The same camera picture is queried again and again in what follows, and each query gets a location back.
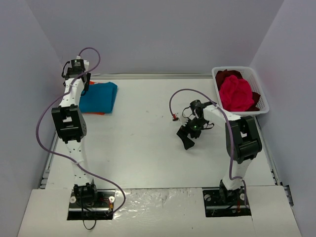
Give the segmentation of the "white plastic laundry basket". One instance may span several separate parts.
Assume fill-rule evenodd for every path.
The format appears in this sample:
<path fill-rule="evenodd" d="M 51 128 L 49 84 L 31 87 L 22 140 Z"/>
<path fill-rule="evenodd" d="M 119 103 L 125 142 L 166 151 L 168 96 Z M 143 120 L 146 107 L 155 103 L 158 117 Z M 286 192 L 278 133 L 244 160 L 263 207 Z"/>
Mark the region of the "white plastic laundry basket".
<path fill-rule="evenodd" d="M 251 89 L 253 92 L 256 92 L 260 94 L 259 101 L 256 105 L 256 107 L 259 109 L 259 111 L 250 111 L 250 112 L 232 112 L 233 114 L 239 115 L 239 116 L 258 116 L 260 114 L 266 114 L 269 111 L 269 105 L 267 102 L 267 99 L 265 97 L 264 91 L 260 85 L 259 78 L 256 74 L 256 72 L 251 67 L 245 67 L 245 66 L 221 66 L 221 67 L 214 67 L 212 69 L 212 76 L 213 79 L 216 79 L 216 75 L 219 71 L 224 70 L 235 70 L 241 73 L 242 77 L 249 83 Z"/>

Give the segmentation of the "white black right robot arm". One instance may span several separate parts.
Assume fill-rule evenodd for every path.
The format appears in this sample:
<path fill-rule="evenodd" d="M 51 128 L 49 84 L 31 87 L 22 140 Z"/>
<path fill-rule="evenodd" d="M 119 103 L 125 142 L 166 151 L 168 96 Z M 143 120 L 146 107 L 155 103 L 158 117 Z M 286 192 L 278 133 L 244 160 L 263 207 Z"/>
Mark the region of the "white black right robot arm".
<path fill-rule="evenodd" d="M 241 117 L 226 111 L 212 102 L 202 103 L 194 100 L 189 105 L 193 119 L 184 118 L 177 136 L 181 139 L 184 149 L 192 148 L 193 139 L 200 137 L 206 130 L 206 124 L 212 123 L 225 129 L 226 148 L 230 157 L 227 173 L 220 181 L 219 198 L 225 204 L 230 204 L 238 197 L 241 189 L 246 191 L 244 176 L 251 163 L 262 150 L 262 143 L 254 118 Z"/>

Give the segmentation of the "teal blue t shirt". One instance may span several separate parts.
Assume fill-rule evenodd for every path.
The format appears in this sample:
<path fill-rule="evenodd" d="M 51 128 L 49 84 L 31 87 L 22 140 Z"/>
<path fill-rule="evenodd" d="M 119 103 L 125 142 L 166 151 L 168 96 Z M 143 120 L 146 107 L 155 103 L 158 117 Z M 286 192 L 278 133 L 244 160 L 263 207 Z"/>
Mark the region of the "teal blue t shirt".
<path fill-rule="evenodd" d="M 80 97 L 79 109 L 84 112 L 111 114 L 114 108 L 118 86 L 113 82 L 89 85 L 89 90 Z"/>

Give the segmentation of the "pink magenta t shirt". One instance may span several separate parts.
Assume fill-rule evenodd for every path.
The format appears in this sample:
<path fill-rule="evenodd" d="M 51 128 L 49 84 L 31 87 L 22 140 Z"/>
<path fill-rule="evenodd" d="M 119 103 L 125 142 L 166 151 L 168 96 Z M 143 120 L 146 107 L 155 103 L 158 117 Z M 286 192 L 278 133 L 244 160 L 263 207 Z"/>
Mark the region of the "pink magenta t shirt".
<path fill-rule="evenodd" d="M 219 95 L 223 108 L 230 112 L 245 112 L 254 105 L 249 83 L 234 75 L 225 78 Z"/>

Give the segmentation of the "folded orange t shirt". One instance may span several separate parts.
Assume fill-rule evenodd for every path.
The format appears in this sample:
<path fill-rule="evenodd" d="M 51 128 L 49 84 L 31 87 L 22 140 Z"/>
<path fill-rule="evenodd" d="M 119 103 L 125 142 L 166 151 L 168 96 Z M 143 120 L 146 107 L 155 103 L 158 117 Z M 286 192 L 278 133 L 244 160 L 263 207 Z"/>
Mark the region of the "folded orange t shirt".
<path fill-rule="evenodd" d="M 94 81 L 90 81 L 89 82 L 89 85 L 93 85 L 93 84 L 97 84 L 97 82 L 94 82 Z M 102 112 L 84 112 L 84 114 L 94 114 L 94 115 L 105 115 L 105 113 L 102 113 Z"/>

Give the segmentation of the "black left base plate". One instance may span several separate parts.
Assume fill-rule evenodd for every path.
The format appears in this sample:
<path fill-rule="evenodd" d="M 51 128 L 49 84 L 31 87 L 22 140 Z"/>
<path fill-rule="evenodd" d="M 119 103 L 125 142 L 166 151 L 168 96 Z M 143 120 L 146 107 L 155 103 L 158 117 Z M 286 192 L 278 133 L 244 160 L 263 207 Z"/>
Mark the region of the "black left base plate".
<path fill-rule="evenodd" d="M 114 202 L 114 190 L 100 190 L 95 201 L 83 202 L 83 208 L 81 208 L 79 198 L 75 197 L 74 191 L 72 191 L 67 220 L 112 220 Z"/>

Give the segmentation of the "dark maroon t shirt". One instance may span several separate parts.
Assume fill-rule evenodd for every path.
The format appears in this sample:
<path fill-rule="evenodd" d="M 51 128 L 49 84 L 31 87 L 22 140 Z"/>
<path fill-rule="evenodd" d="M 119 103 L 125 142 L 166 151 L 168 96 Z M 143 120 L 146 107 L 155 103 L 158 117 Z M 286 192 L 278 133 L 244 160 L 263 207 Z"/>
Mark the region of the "dark maroon t shirt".
<path fill-rule="evenodd" d="M 224 70 L 224 71 L 219 71 L 216 75 L 216 83 L 217 83 L 217 88 L 218 88 L 218 91 L 220 90 L 220 87 L 222 85 L 222 83 L 224 82 L 225 78 L 226 77 L 229 77 L 231 75 L 234 75 L 236 76 L 238 79 L 241 79 L 243 78 L 241 73 L 238 72 L 238 71 L 235 71 L 235 70 L 231 70 L 231 71 L 228 71 L 228 70 Z M 259 101 L 259 98 L 260 98 L 260 94 L 256 93 L 256 92 L 252 92 L 252 98 L 254 100 L 254 105 L 251 106 L 247 111 L 245 112 L 250 112 L 250 111 L 259 111 L 259 109 L 256 107 L 258 101 Z"/>

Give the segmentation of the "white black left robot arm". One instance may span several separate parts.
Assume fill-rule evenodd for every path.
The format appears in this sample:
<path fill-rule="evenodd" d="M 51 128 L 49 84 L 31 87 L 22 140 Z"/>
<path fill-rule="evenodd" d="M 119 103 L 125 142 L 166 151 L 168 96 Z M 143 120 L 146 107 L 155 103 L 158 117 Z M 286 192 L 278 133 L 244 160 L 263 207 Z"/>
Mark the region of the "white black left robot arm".
<path fill-rule="evenodd" d="M 90 73 L 86 70 L 89 62 L 77 56 L 68 62 L 65 79 L 65 95 L 58 107 L 52 108 L 51 114 L 57 130 L 57 135 L 66 144 L 72 159 L 74 173 L 73 195 L 81 205 L 95 206 L 99 202 L 99 193 L 93 177 L 86 173 L 88 162 L 84 149 L 84 137 L 87 127 L 79 109 L 81 94 L 89 87 Z"/>

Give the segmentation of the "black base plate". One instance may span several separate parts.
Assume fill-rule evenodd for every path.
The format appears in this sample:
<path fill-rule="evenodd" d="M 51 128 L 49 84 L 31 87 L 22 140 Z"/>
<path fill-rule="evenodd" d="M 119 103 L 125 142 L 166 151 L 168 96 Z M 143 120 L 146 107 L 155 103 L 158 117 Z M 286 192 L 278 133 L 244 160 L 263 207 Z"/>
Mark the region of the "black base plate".
<path fill-rule="evenodd" d="M 244 189 L 235 191 L 233 199 L 229 201 L 223 201 L 219 188 L 203 189 L 202 194 L 207 218 L 251 216 L 251 210 L 247 207 L 249 202 L 244 203 Z"/>
<path fill-rule="evenodd" d="M 79 198 L 75 197 L 74 191 L 72 191 L 67 220 L 112 220 L 114 202 L 114 190 L 100 190 L 95 201 L 83 202 L 83 208 L 81 208 Z"/>

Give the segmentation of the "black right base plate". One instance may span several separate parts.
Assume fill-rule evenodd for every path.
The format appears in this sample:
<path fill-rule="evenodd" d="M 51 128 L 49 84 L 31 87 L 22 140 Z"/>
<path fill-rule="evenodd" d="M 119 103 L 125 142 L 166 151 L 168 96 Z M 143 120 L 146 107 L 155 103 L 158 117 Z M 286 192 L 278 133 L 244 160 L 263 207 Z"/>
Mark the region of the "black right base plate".
<path fill-rule="evenodd" d="M 207 218 L 251 216 L 251 210 L 247 207 L 249 202 L 244 203 L 244 189 L 235 191 L 233 199 L 229 201 L 223 201 L 219 188 L 203 189 L 202 194 Z"/>

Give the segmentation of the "white front cover board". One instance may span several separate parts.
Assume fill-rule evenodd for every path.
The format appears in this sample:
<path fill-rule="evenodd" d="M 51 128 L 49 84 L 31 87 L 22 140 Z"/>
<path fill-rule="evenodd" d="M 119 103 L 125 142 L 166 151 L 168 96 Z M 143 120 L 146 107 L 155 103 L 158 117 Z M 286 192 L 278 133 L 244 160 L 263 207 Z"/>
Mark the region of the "white front cover board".
<path fill-rule="evenodd" d="M 127 190 L 112 220 L 67 220 L 70 191 L 33 190 L 21 237 L 298 237 L 300 231 L 280 186 L 247 190 L 250 216 L 208 218 L 200 188 Z M 86 226 L 93 226 L 88 231 Z"/>

